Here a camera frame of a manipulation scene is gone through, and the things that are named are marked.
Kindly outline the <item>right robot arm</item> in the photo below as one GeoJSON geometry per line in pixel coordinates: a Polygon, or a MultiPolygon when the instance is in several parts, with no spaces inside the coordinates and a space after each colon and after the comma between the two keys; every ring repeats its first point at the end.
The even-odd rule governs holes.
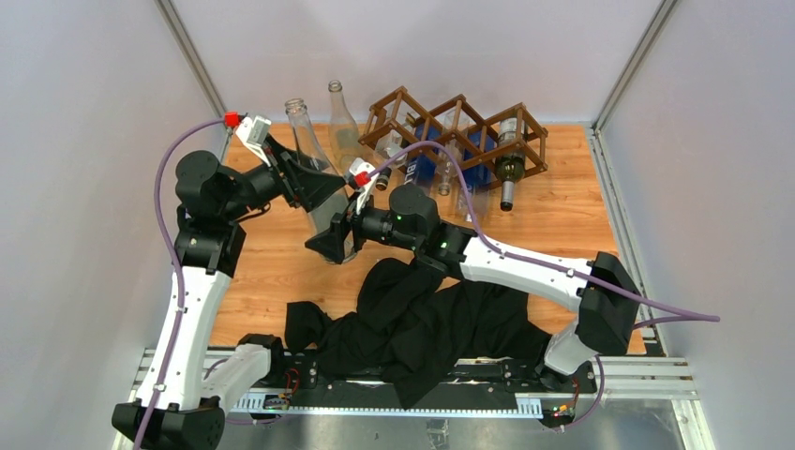
{"type": "Polygon", "coordinates": [[[551,300],[576,317],[554,334],[535,378],[559,391],[592,357],[627,354],[638,315],[637,286],[619,258],[564,258],[514,247],[472,228],[441,219],[436,202],[419,187],[394,189],[385,209],[365,191],[332,215],[306,248],[342,264],[367,241],[412,252],[417,263],[458,280],[488,282],[551,300]]]}

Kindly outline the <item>small clear black-capped bottle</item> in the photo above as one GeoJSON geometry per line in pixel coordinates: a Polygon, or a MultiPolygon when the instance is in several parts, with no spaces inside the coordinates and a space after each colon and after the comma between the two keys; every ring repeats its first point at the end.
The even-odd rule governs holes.
{"type": "MultiPolygon", "coordinates": [[[[381,137],[375,147],[375,153],[383,160],[392,158],[402,149],[403,137],[397,131],[391,131],[381,137]]],[[[376,178],[375,188],[384,191],[388,188],[392,172],[405,162],[406,157],[401,156],[384,168],[376,178]]]]}

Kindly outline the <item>clear bottle dark label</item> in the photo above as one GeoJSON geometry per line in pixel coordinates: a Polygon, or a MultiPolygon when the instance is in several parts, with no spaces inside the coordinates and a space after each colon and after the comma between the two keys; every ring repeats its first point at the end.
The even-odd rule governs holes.
{"type": "Polygon", "coordinates": [[[300,199],[312,230],[305,246],[330,263],[347,263],[355,256],[355,250],[341,224],[341,215],[349,205],[342,178],[319,144],[306,102],[289,99],[285,112],[296,144],[300,199]]]}

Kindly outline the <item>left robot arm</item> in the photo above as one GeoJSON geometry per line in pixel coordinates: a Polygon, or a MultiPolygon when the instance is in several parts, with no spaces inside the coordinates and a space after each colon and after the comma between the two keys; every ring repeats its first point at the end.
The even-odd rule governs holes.
{"type": "Polygon", "coordinates": [[[176,164],[178,232],[165,239],[173,268],[169,309],[136,397],[112,413],[112,426],[137,449],[214,449],[250,387],[286,378],[280,342],[270,336],[243,341],[213,370],[204,366],[246,239],[242,224],[277,198],[315,211],[342,194],[344,183],[320,149],[292,150],[266,137],[253,151],[260,163],[247,172],[206,150],[176,164]]]}

